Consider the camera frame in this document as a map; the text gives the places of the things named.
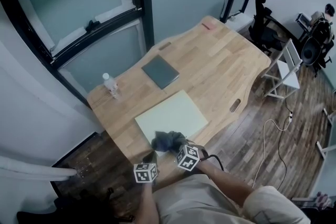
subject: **light green board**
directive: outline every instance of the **light green board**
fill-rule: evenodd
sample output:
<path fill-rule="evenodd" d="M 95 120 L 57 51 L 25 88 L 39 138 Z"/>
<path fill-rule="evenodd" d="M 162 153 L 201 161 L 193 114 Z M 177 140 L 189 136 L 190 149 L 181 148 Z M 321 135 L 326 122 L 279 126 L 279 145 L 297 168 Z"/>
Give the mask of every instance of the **light green board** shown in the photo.
<path fill-rule="evenodd" d="M 185 137 L 190 137 L 208 123 L 185 91 L 179 91 L 135 120 L 150 143 L 156 131 L 181 132 Z"/>

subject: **bottle cap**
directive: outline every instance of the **bottle cap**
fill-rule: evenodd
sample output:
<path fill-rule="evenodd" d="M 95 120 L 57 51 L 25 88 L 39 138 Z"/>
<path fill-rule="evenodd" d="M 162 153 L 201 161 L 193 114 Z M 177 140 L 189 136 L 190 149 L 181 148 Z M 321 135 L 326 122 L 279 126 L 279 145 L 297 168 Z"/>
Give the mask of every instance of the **bottle cap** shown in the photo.
<path fill-rule="evenodd" d="M 107 73 L 104 73 L 103 74 L 103 79 L 104 80 L 108 80 L 110 78 L 110 75 L 109 74 L 107 74 Z"/>

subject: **fiducial marker cube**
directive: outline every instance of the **fiducial marker cube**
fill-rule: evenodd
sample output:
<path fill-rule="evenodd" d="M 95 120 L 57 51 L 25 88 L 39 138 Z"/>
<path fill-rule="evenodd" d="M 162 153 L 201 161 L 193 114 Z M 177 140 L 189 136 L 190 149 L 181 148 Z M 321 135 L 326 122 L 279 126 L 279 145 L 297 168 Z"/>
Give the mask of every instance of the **fiducial marker cube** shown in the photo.
<path fill-rule="evenodd" d="M 184 145 L 176 157 L 177 166 L 187 171 L 192 171 L 200 161 L 199 158 L 197 147 Z"/>
<path fill-rule="evenodd" d="M 137 183 L 151 183 L 157 177 L 155 163 L 134 164 L 134 176 Z"/>

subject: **white folding chair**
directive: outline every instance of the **white folding chair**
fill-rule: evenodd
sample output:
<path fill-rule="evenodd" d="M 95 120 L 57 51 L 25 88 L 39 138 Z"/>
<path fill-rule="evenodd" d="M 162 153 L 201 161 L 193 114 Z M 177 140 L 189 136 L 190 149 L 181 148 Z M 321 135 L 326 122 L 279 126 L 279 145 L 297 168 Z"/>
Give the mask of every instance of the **white folding chair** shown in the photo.
<path fill-rule="evenodd" d="M 286 62 L 279 60 L 282 55 L 284 56 Z M 300 85 L 298 78 L 296 76 L 296 72 L 299 70 L 301 63 L 302 60 L 298 52 L 296 51 L 293 41 L 289 39 L 284 48 L 282 49 L 281 53 L 278 55 L 278 57 L 271 63 L 269 68 L 267 68 L 267 70 L 261 76 L 271 79 L 273 83 L 273 88 L 270 89 L 267 93 L 265 93 L 265 96 L 272 96 L 280 99 L 285 99 L 295 91 L 299 90 Z M 281 78 L 277 78 L 275 76 L 267 74 L 275 64 L 277 64 L 278 66 Z M 293 88 L 292 91 L 287 93 L 286 96 L 278 95 L 277 88 L 281 84 Z"/>

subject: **plastic bottle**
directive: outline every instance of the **plastic bottle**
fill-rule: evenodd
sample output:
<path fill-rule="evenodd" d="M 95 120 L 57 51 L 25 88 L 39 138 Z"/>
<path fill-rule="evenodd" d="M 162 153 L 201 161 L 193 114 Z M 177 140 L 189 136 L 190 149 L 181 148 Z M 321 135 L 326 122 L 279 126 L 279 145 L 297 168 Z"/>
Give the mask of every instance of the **plastic bottle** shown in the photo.
<path fill-rule="evenodd" d="M 118 85 L 108 73 L 103 74 L 104 85 L 115 99 L 119 98 Z"/>

